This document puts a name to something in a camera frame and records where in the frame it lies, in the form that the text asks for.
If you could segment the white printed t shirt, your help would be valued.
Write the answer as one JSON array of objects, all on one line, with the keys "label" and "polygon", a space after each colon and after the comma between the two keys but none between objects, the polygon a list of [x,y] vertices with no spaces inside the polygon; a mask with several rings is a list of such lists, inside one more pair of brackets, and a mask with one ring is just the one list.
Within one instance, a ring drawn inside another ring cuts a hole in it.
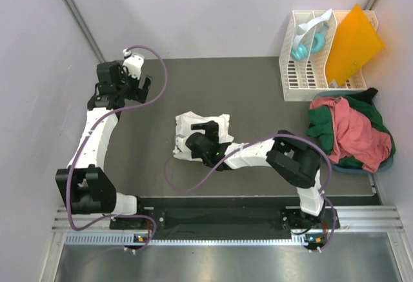
[{"label": "white printed t shirt", "polygon": [[204,134],[218,143],[232,142],[234,137],[228,131],[230,127],[230,115],[203,117],[194,112],[185,112],[175,116],[176,134],[174,138],[173,157],[186,161],[201,161],[201,158],[192,156],[190,149],[186,146],[186,141],[196,132]]}]

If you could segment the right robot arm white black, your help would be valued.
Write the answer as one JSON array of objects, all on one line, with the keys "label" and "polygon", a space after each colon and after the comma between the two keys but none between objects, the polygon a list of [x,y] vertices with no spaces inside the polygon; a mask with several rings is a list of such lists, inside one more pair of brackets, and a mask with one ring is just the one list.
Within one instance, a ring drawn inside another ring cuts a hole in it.
[{"label": "right robot arm white black", "polygon": [[286,130],[255,143],[220,142],[215,121],[193,124],[191,130],[189,135],[176,140],[185,159],[200,160],[217,171],[270,167],[296,187],[304,227],[314,228],[324,221],[320,160],[326,154],[320,147]]}]

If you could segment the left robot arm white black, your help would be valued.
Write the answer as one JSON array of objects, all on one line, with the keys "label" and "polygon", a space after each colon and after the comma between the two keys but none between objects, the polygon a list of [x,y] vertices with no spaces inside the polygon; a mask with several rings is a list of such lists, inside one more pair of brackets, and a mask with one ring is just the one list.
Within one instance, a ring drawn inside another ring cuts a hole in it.
[{"label": "left robot arm white black", "polygon": [[152,78],[141,77],[144,61],[143,56],[134,54],[122,63],[97,65],[98,82],[87,103],[86,124],[77,152],[55,175],[65,207],[72,215],[124,216],[132,228],[146,222],[146,212],[138,207],[138,198],[117,192],[104,172],[110,137],[125,101],[143,104],[147,99]]}]

